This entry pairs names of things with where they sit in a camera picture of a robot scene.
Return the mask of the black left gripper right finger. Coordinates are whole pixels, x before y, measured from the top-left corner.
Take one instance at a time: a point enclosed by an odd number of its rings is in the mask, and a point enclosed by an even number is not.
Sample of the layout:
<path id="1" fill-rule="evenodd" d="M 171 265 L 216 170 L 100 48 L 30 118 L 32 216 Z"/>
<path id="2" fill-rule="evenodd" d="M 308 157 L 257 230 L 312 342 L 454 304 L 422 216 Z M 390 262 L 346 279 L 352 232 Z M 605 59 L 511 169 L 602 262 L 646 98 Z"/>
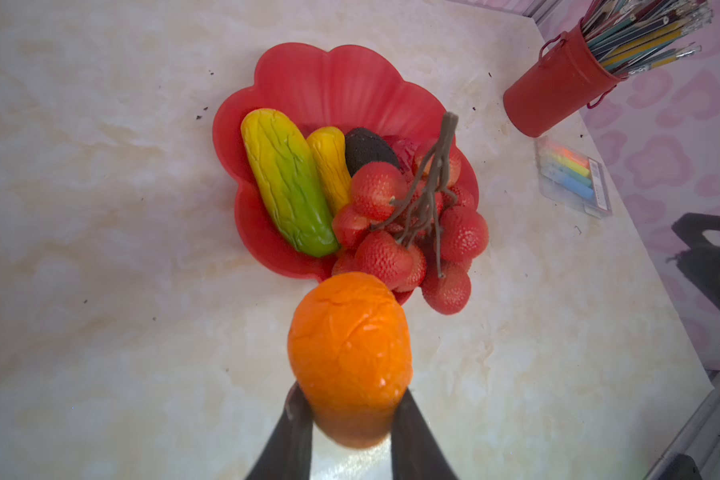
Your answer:
<path id="1" fill-rule="evenodd" d="M 457 479 L 409 389 L 394 414 L 391 460 L 394 480 Z"/>

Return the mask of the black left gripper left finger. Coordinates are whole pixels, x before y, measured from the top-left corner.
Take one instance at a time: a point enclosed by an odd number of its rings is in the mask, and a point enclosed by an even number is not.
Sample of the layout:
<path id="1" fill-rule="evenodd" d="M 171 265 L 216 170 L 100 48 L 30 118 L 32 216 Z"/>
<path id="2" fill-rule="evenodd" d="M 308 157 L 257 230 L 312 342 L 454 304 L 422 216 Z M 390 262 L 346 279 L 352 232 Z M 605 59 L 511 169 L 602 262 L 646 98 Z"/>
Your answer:
<path id="1" fill-rule="evenodd" d="M 289 390 L 282 414 L 247 480 L 307 480 L 312 459 L 313 413 L 300 386 Z"/>

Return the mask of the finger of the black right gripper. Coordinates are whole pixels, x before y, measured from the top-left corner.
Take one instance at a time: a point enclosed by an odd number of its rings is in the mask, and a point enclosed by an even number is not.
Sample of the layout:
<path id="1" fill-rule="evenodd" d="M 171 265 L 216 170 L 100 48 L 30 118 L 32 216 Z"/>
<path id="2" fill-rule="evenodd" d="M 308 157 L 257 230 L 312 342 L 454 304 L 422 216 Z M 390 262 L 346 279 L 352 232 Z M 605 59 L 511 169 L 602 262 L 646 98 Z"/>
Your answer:
<path id="1" fill-rule="evenodd" d="M 686 213 L 672 226 L 687 249 L 669 257 L 679 271 L 720 311 L 720 246 L 705 237 L 720 232 L 720 215 Z"/>

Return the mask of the small orange fake fruit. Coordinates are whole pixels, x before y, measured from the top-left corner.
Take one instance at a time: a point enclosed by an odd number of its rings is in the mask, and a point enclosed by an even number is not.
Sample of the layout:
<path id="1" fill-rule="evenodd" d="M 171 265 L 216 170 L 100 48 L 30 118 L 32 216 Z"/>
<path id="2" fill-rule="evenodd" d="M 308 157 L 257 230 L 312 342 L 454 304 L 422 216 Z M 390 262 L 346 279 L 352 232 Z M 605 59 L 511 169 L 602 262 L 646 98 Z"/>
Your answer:
<path id="1" fill-rule="evenodd" d="M 330 439 L 366 449 L 390 434 L 413 359 L 405 312 L 381 280 L 350 272 L 320 283 L 293 313 L 287 351 L 314 421 Z"/>

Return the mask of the red lychee bunch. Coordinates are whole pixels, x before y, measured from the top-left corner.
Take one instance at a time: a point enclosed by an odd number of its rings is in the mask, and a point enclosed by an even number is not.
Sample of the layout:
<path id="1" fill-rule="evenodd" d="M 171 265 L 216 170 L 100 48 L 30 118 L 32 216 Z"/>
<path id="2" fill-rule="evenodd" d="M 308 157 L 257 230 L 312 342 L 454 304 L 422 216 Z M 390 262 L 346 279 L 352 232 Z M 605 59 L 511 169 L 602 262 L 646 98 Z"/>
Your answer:
<path id="1" fill-rule="evenodd" d="M 420 290 L 437 313 L 462 311 L 472 293 L 468 270 L 489 243 L 487 221 L 460 184 L 454 147 L 458 118 L 444 114 L 440 134 L 397 155 L 400 168 L 373 162 L 351 177 L 351 200 L 333 220 L 341 251 L 332 272 L 361 272 L 393 294 Z"/>

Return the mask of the yellow green fake fruit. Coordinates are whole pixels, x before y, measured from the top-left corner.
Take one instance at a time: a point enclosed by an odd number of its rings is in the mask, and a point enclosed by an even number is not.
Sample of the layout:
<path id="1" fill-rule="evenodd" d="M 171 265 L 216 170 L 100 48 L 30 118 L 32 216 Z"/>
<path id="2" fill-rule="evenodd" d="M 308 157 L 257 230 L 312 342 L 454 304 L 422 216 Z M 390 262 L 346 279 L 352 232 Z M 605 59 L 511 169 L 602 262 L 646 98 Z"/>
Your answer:
<path id="1" fill-rule="evenodd" d="M 333 215 L 297 125 L 278 110 L 261 108 L 244 117 L 240 131 L 260 197 L 280 235 L 311 257 L 336 253 Z"/>

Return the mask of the dark fake avocado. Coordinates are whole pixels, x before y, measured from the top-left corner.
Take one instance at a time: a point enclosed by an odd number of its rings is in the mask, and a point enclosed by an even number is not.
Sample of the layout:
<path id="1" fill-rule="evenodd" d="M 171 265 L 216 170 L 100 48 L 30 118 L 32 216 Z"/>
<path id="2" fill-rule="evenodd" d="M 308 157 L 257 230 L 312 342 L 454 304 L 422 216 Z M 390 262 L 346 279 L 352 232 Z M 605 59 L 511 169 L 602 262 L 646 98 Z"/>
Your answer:
<path id="1" fill-rule="evenodd" d="M 366 128 L 354 128 L 345 135 L 345 160 L 353 177 L 363 166 L 383 162 L 400 168 L 397 155 L 379 135 Z"/>

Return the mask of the yellow orange fake fruit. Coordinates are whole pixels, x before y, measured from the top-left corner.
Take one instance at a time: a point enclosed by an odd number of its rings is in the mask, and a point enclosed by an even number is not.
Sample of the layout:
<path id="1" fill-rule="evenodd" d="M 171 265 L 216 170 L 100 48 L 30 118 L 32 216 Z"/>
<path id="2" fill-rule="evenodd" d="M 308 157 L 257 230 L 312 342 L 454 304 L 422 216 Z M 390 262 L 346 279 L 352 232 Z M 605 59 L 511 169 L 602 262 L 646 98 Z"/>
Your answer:
<path id="1" fill-rule="evenodd" d="M 351 200 L 351 176 L 345 158 L 345 137 L 336 127 L 323 127 L 307 138 L 321 186 L 333 215 Z"/>

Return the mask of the red flower-shaped fruit bowl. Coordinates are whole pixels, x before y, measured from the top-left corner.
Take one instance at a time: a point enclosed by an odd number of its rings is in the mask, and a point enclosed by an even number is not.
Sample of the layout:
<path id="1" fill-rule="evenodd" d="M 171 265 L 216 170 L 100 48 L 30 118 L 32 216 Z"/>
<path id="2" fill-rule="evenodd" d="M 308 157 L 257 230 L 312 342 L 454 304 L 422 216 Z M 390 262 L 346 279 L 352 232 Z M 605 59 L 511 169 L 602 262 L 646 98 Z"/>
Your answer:
<path id="1" fill-rule="evenodd" d="M 212 136 L 218 159 L 238 186 L 234 213 L 241 240 L 269 270 L 291 278 L 324 281 L 336 276 L 339 250 L 315 258 L 296 251 L 280 235 L 260 197 L 240 131 L 244 117 L 269 108 L 287 115 L 306 141 L 323 127 L 345 135 L 366 128 L 389 142 L 396 154 L 411 158 L 417 146 L 440 134 L 447 111 L 423 88 L 405 81 L 376 52 L 346 45 L 330 51 L 302 43 L 285 43 L 259 59 L 251 87 L 231 95 L 219 108 Z M 474 171 L 462 152 L 460 184 L 479 202 Z"/>

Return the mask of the clear box of coloured chalks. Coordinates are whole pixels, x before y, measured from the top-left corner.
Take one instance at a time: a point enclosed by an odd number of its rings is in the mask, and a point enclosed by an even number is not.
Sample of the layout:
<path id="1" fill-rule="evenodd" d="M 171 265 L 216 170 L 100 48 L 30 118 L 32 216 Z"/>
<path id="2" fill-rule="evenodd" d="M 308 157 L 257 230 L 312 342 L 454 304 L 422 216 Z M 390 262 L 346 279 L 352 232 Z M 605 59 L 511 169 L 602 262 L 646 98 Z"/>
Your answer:
<path id="1" fill-rule="evenodd" d="M 535 140 L 541 194 L 594 218 L 612 215 L 602 163 L 549 137 Z"/>

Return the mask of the red pencil cup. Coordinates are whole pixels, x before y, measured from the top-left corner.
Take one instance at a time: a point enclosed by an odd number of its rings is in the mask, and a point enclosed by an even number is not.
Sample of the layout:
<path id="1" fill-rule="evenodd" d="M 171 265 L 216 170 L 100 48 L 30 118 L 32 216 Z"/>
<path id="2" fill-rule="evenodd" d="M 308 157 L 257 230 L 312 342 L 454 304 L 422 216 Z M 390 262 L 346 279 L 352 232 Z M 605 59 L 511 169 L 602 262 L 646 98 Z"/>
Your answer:
<path id="1" fill-rule="evenodd" d="M 538 138 L 582 107 L 597 106 L 623 81 L 591 53 L 581 23 L 547 41 L 536 63 L 503 94 L 511 123 Z"/>

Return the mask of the bundle of coloured pencils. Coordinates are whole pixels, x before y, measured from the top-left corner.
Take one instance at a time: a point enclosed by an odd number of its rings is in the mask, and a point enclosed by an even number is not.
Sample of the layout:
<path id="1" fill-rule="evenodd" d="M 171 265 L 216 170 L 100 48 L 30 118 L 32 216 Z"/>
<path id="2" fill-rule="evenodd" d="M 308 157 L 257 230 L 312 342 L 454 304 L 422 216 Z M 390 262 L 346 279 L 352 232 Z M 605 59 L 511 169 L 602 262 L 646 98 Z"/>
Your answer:
<path id="1" fill-rule="evenodd" d="M 626 79 L 700 53 L 696 43 L 676 43 L 710 24 L 713 16 L 706 1 L 594 1 L 582 34 L 600 66 Z"/>

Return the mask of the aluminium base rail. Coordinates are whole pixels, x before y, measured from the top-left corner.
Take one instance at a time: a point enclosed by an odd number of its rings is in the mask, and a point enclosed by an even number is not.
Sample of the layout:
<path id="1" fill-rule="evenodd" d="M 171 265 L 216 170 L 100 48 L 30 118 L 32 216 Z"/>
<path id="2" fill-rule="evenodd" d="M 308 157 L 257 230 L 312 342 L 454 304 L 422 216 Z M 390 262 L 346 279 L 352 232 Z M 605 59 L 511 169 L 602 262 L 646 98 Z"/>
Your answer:
<path id="1" fill-rule="evenodd" d="M 648 479 L 720 479 L 720 370 L 713 391 L 649 470 Z"/>

